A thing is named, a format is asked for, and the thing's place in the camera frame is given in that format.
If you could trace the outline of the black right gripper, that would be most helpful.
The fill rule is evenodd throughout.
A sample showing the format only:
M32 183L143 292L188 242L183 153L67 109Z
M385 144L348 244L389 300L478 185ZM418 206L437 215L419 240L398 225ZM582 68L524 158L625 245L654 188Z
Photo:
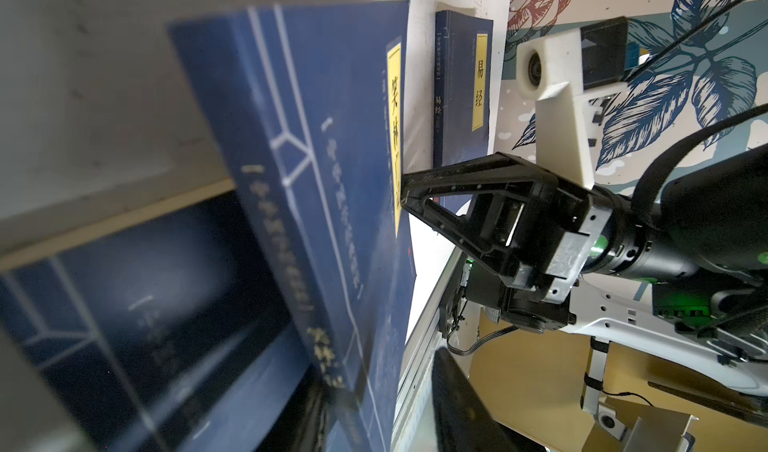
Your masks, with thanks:
M465 214L433 199L453 194L471 196ZM552 304L568 297L611 215L607 199L505 153L405 174L401 202L505 286Z

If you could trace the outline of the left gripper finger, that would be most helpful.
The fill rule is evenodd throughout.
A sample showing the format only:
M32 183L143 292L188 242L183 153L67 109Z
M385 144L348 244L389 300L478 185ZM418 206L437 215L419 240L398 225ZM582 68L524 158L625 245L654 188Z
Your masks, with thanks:
M492 418L445 347L434 353L431 384L438 451L546 450Z

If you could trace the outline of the blue book yellow label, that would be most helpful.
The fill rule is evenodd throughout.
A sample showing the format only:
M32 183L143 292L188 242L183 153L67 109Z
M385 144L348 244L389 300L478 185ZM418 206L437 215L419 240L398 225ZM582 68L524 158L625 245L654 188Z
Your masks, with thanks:
M416 270L401 207L405 0L168 27L343 437L387 451Z

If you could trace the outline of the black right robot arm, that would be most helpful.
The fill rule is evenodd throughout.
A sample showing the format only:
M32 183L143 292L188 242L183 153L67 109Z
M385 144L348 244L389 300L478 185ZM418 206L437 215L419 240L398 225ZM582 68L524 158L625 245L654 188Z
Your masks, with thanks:
M767 422L767 150L673 178L696 146L766 113L755 106L691 134L653 161L631 196L585 189L497 153L407 174L402 206L466 256L441 328L461 302L506 332L586 335L581 408L616 438L601 402L609 348L676 363L747 397Z

